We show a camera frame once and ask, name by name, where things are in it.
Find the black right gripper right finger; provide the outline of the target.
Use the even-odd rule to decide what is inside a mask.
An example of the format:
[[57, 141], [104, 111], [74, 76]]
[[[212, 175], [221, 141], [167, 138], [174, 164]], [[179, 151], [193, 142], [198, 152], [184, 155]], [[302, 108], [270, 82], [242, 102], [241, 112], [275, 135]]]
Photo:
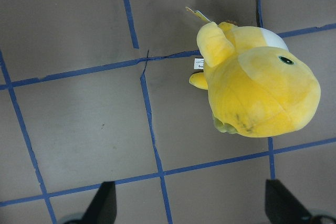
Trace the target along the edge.
[[270, 223], [310, 223], [313, 215], [278, 179], [265, 183], [265, 213]]

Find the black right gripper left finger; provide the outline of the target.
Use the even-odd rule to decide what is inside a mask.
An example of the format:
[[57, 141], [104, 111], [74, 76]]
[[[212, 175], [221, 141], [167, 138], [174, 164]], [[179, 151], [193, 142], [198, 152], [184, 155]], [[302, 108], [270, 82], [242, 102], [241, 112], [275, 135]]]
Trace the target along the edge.
[[117, 217], [117, 197], [115, 182], [103, 182], [85, 214], [81, 223], [115, 223]]

